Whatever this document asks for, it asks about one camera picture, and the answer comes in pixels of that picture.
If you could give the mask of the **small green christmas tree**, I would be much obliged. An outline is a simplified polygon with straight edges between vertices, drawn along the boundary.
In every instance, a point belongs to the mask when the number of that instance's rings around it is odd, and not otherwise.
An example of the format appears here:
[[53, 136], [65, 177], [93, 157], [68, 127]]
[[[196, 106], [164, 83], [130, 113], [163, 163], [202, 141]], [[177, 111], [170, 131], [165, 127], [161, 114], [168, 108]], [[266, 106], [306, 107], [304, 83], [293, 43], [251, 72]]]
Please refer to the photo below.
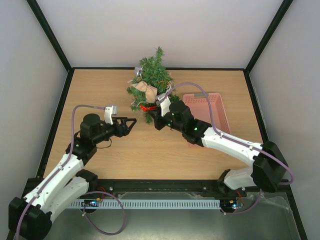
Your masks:
[[[142, 80], [145, 81], [147, 84], [153, 87], [156, 87], [159, 94], [165, 94], [171, 87], [174, 86], [174, 79], [171, 77], [171, 74], [167, 71], [167, 69], [163, 66], [164, 55], [165, 54], [163, 49], [159, 46], [158, 48], [156, 48], [156, 52], [154, 55], [141, 58], [139, 60], [139, 65], [137, 66], [137, 67], [143, 67]], [[138, 82], [140, 80], [139, 78], [136, 77], [135, 74], [133, 79], [135, 80], [134, 82]], [[158, 87], [157, 83], [162, 80], [170, 81], [170, 85], [167, 88]], [[135, 100], [135, 98], [137, 98], [138, 101], [143, 101], [143, 97], [145, 96], [144, 92], [138, 92], [137, 90], [134, 91], [133, 95], [131, 94], [129, 95], [132, 96], [133, 101]], [[145, 123], [147, 124], [152, 123], [153, 119], [150, 116], [150, 114], [148, 112], [144, 112], [143, 110], [141, 110], [140, 106], [146, 106], [146, 107], [156, 106], [156, 101], [155, 103], [141, 103], [138, 107], [136, 107], [135, 104], [130, 105], [130, 109], [133, 112], [137, 112], [137, 111], [142, 112]]]

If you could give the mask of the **burlap bow ornament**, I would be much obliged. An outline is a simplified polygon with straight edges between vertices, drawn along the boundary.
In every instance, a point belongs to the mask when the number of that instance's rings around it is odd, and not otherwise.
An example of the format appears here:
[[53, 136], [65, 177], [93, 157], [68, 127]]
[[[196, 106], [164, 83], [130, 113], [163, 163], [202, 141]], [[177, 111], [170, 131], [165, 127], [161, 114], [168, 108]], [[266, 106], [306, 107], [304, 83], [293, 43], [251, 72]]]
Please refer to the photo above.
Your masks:
[[154, 86], [148, 85], [145, 81], [131, 84], [136, 90], [145, 93], [145, 99], [147, 103], [154, 103], [156, 96], [158, 95], [158, 89]]

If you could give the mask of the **clear string lights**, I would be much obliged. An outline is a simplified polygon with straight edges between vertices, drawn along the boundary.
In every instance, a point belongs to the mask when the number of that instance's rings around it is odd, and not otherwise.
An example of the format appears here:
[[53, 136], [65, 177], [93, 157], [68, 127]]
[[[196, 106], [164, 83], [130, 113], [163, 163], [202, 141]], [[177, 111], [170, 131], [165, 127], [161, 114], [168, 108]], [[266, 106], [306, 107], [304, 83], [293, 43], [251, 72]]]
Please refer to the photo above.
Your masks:
[[132, 84], [127, 88], [127, 92], [130, 95], [133, 95], [134, 91], [137, 90], [139, 93], [144, 93], [144, 97], [142, 97], [143, 100], [140, 101], [138, 101], [138, 99], [135, 97], [131, 105], [135, 105], [136, 107], [138, 107], [140, 104], [155, 103], [158, 99], [158, 96], [162, 94], [158, 93], [158, 89], [155, 86], [152, 86], [142, 80], [143, 67], [135, 67], [134, 73], [135, 77], [138, 78], [139, 81], [135, 82], [134, 79], [129, 80], [128, 83]]

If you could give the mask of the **red ribbon bow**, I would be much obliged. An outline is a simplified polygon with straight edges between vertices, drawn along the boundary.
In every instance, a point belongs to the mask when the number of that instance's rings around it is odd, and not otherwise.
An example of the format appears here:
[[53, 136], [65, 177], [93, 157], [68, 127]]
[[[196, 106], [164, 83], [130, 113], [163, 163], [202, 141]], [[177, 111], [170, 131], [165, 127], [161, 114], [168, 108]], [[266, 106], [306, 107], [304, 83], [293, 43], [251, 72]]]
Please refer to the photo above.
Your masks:
[[139, 108], [142, 111], [147, 112], [147, 111], [155, 110], [157, 107], [156, 106], [143, 106], [143, 105], [140, 105]]

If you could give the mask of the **black aluminium rail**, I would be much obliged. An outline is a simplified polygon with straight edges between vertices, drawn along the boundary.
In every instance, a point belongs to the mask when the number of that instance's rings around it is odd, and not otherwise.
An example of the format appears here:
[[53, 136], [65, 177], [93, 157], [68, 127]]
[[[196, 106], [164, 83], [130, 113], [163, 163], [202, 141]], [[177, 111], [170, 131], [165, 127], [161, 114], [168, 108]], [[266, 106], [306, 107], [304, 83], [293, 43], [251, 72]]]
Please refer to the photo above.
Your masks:
[[231, 199], [247, 193], [259, 192], [256, 186], [229, 190], [222, 193], [216, 180], [129, 180], [129, 179], [97, 179], [89, 184], [89, 190], [106, 190], [113, 195], [124, 193], [195, 193], [202, 197], [215, 199]]

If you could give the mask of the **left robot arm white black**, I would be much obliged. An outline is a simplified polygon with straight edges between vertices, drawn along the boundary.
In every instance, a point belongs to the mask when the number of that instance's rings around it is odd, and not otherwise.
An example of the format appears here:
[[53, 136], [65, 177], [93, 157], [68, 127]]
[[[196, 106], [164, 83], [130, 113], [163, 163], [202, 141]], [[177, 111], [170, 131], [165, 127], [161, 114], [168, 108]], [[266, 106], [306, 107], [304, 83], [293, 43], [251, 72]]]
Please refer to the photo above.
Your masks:
[[136, 122], [127, 117], [105, 122], [95, 113], [85, 115], [57, 166], [23, 198], [15, 197], [10, 202], [8, 227], [16, 237], [43, 240], [57, 217], [77, 198], [107, 195], [98, 188], [98, 176], [84, 166], [97, 152], [98, 144], [113, 136], [127, 136]]

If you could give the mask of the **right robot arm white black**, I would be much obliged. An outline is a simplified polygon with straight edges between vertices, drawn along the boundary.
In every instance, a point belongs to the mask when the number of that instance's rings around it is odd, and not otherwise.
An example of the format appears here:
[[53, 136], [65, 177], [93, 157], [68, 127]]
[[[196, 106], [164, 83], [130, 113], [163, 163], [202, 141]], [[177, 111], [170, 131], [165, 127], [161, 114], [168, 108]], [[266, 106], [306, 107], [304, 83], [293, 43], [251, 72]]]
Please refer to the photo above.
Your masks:
[[171, 103], [166, 99], [148, 113], [157, 130], [169, 127], [180, 132], [192, 145], [221, 151], [247, 165], [238, 170], [227, 169], [221, 174], [217, 189], [222, 195], [229, 196], [235, 190], [247, 187], [274, 193], [283, 183], [288, 164], [274, 142], [250, 142], [217, 130], [210, 123], [194, 118], [181, 100]]

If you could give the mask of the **gold cord bow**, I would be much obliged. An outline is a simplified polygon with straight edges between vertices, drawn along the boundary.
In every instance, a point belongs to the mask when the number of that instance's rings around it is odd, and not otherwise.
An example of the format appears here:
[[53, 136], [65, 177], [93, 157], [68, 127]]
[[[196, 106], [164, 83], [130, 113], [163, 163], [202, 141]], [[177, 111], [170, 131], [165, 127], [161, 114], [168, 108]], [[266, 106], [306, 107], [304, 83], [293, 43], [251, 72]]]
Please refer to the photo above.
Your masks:
[[157, 83], [159, 88], [167, 88], [170, 85], [170, 80], [161, 80]]

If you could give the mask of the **silver gift box ornament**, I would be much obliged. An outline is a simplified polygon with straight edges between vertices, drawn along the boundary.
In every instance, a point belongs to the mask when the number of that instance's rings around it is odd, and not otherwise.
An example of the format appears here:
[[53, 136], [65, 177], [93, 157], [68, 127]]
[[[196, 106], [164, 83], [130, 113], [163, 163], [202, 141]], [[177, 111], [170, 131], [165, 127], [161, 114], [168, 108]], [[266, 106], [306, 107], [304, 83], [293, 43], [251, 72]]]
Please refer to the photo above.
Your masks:
[[135, 67], [134, 68], [134, 73], [136, 77], [142, 77], [142, 72], [143, 72], [143, 67]]

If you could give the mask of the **pink plastic basket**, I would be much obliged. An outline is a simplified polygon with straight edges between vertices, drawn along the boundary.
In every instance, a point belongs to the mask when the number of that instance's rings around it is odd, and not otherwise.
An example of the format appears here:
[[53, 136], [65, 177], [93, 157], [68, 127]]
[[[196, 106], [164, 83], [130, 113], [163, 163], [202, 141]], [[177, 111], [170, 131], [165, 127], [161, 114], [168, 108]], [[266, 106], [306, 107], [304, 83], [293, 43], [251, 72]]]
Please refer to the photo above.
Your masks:
[[[227, 134], [231, 133], [222, 96], [219, 93], [207, 93], [213, 113], [214, 126]], [[208, 102], [203, 93], [188, 93], [182, 98], [184, 104], [190, 108], [195, 119], [211, 123]]]

